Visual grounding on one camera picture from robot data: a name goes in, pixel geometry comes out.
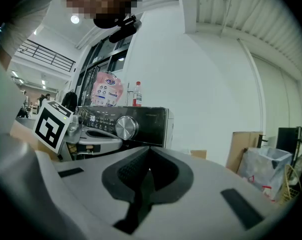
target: plastic bag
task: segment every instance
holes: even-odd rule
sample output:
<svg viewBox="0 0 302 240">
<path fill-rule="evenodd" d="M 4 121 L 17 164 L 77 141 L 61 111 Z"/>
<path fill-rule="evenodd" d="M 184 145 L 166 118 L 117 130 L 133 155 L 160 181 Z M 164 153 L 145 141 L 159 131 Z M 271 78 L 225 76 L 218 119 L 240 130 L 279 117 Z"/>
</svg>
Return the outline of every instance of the plastic bag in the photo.
<svg viewBox="0 0 302 240">
<path fill-rule="evenodd" d="M 113 107 L 123 93 L 121 80 L 112 73 L 99 72 L 91 92 L 91 104 Z"/>
<path fill-rule="evenodd" d="M 280 149 L 250 147 L 243 154 L 237 174 L 275 200 L 283 183 L 285 165 L 290 164 L 292 158 L 291 153 Z"/>
</svg>

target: white ceiling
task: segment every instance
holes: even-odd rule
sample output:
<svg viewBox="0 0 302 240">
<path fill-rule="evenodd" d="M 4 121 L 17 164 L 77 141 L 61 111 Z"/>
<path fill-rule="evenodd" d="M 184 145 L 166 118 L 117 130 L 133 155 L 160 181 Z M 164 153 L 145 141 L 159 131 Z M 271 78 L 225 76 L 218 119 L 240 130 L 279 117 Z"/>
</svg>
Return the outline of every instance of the white ceiling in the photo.
<svg viewBox="0 0 302 240">
<path fill-rule="evenodd" d="M 75 46 L 95 25 L 92 19 L 85 19 L 83 15 L 79 15 L 80 22 L 78 24 L 73 24 L 70 20 L 73 11 L 66 7 L 64 1 L 52 0 L 42 25 Z"/>
<path fill-rule="evenodd" d="M 63 88 L 66 84 L 66 80 L 53 76 L 51 74 L 43 73 L 34 68 L 11 62 L 7 70 L 7 74 L 14 77 L 12 71 L 15 71 L 19 79 L 27 86 L 42 88 L 42 80 L 45 81 L 45 86 L 48 91 L 55 91 Z"/>
<path fill-rule="evenodd" d="M 197 22 L 250 34 L 302 73 L 302 30 L 282 0 L 198 0 Z"/>
</svg>

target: black rubber pad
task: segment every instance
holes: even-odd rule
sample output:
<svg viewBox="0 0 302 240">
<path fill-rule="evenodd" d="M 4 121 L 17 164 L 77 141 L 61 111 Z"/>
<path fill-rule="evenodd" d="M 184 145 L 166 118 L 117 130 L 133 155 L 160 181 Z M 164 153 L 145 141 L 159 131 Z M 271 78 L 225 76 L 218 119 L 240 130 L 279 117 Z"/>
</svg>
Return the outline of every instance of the black rubber pad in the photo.
<svg viewBox="0 0 302 240">
<path fill-rule="evenodd" d="M 260 213 L 258 213 L 234 188 L 221 191 L 221 195 L 229 204 L 246 230 L 251 229 L 264 220 Z"/>
<path fill-rule="evenodd" d="M 81 168 L 74 168 L 74 169 L 70 169 L 70 170 L 59 171 L 58 174 L 60 175 L 61 178 L 64 178 L 64 177 L 79 174 L 82 172 L 84 172 L 84 170 L 82 170 Z"/>
</svg>

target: white wall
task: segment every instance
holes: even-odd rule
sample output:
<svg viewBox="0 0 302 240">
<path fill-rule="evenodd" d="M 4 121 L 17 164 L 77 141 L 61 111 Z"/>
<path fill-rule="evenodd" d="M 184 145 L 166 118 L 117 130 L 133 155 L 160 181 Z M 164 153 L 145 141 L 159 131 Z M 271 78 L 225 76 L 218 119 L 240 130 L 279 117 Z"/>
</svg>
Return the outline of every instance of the white wall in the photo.
<svg viewBox="0 0 302 240">
<path fill-rule="evenodd" d="M 75 48 L 75 45 L 68 40 L 55 34 L 53 31 L 44 27 L 36 35 L 32 34 L 28 39 L 34 41 L 44 47 L 47 47 L 75 62 L 78 61 L 81 50 Z"/>
<path fill-rule="evenodd" d="M 279 67 L 254 58 L 259 71 L 266 106 L 266 138 L 276 147 L 280 127 L 302 126 L 302 95 L 298 82 Z"/>
<path fill-rule="evenodd" d="M 179 6 L 147 11 L 141 21 L 125 60 L 124 87 L 141 81 L 143 106 L 172 110 L 173 150 L 207 150 L 207 159 L 224 166 L 233 132 L 262 129 L 242 47 L 216 35 L 183 34 Z"/>
</svg>

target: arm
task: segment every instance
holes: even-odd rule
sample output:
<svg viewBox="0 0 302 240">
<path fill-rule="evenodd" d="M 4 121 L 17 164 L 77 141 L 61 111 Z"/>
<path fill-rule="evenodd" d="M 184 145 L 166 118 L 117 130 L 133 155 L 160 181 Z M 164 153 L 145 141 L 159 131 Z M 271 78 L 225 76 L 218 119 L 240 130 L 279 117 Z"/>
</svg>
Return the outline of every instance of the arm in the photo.
<svg viewBox="0 0 302 240">
<path fill-rule="evenodd" d="M 10 20 L 0 35 L 0 62 L 8 69 L 12 57 L 23 42 L 38 28 L 51 0 L 21 0 L 13 8 Z"/>
</svg>

